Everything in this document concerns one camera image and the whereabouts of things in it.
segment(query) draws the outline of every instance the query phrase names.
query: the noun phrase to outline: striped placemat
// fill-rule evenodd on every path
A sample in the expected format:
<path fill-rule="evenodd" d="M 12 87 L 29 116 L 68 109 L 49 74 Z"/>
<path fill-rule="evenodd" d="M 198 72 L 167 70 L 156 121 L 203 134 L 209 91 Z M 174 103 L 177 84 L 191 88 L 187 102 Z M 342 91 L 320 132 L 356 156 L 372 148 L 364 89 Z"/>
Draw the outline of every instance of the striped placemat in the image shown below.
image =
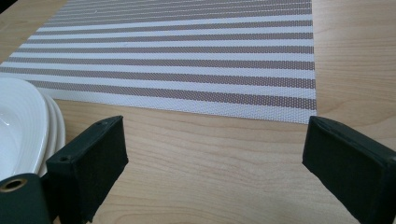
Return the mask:
<path fill-rule="evenodd" d="M 69 0 L 1 64 L 57 99 L 307 123 L 310 0 Z"/>

